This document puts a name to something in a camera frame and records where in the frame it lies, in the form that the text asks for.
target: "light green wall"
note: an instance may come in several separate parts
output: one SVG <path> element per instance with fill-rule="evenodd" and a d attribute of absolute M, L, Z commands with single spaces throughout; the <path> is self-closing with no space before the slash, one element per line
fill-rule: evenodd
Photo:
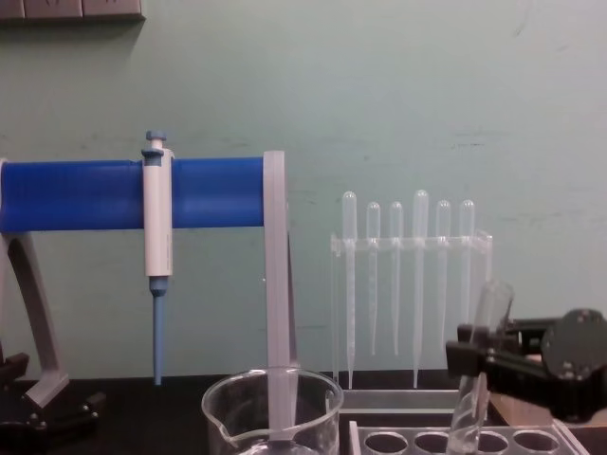
<path fill-rule="evenodd" d="M 607 6 L 577 0 L 148 0 L 142 26 L 0 31 L 0 155 L 287 152 L 302 362 L 329 369 L 337 200 L 470 197 L 515 314 L 607 309 Z M 140 232 L 36 234 L 73 376 L 151 373 Z M 169 374 L 265 363 L 263 235 L 180 231 Z M 13 281 L 8 352 L 33 351 Z"/>

